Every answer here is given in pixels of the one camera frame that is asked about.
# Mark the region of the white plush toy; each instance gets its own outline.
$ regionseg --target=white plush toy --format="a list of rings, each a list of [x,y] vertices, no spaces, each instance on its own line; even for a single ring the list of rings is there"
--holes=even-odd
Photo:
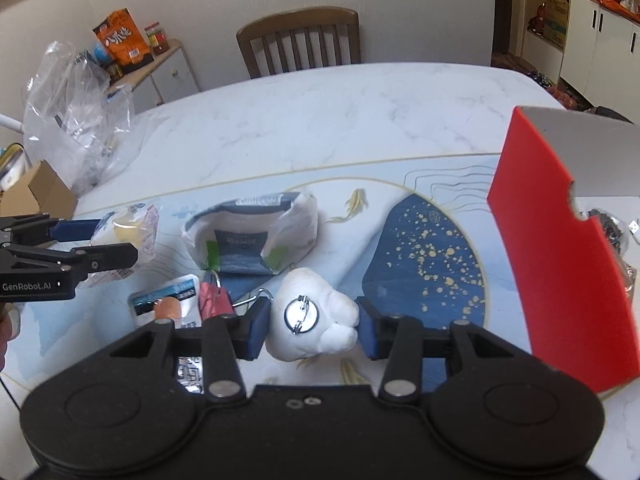
[[[350,350],[358,339],[358,306],[311,269],[292,270],[273,305],[266,347],[280,361]]]

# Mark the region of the small white drawer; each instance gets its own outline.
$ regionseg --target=small white drawer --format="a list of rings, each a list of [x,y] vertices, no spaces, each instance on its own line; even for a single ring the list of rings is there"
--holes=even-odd
[[[182,49],[176,50],[169,59],[156,68],[151,77],[165,103],[172,100],[171,97],[184,82],[193,80]]]

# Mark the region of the doorway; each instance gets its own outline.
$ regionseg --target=doorway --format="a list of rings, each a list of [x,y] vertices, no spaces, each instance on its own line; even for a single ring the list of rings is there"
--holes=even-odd
[[[495,0],[494,47],[495,54],[508,54],[511,37],[511,0]]]

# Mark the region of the black cable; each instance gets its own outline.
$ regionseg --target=black cable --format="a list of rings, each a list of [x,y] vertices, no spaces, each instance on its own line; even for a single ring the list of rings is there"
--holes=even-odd
[[[2,387],[6,391],[6,394],[9,396],[9,398],[11,399],[11,402],[14,404],[15,409],[20,411],[20,406],[18,406],[18,403],[15,402],[14,396],[12,396],[11,392],[9,391],[9,388],[7,388],[6,384],[4,384],[4,381],[2,380],[2,377],[0,377],[0,384],[2,384]]]

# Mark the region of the blue gripper pad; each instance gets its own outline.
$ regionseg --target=blue gripper pad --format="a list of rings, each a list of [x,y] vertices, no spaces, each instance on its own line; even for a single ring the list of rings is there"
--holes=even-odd
[[[260,312],[254,319],[252,319],[249,328],[249,338],[247,340],[247,361],[256,359],[258,355],[260,355],[260,350],[262,350],[264,339],[267,337],[267,332],[269,331],[269,322],[271,319],[271,300],[269,298],[261,296],[260,298],[255,300],[254,304],[252,304],[247,313],[251,312],[251,310],[253,310],[254,308],[257,308]]]
[[[63,220],[49,231],[49,235],[59,242],[90,240],[100,220]]]
[[[376,359],[378,357],[378,341],[376,340],[373,319],[362,307],[359,300],[356,300],[356,304],[360,309],[360,323],[357,328],[358,339],[367,358]]]

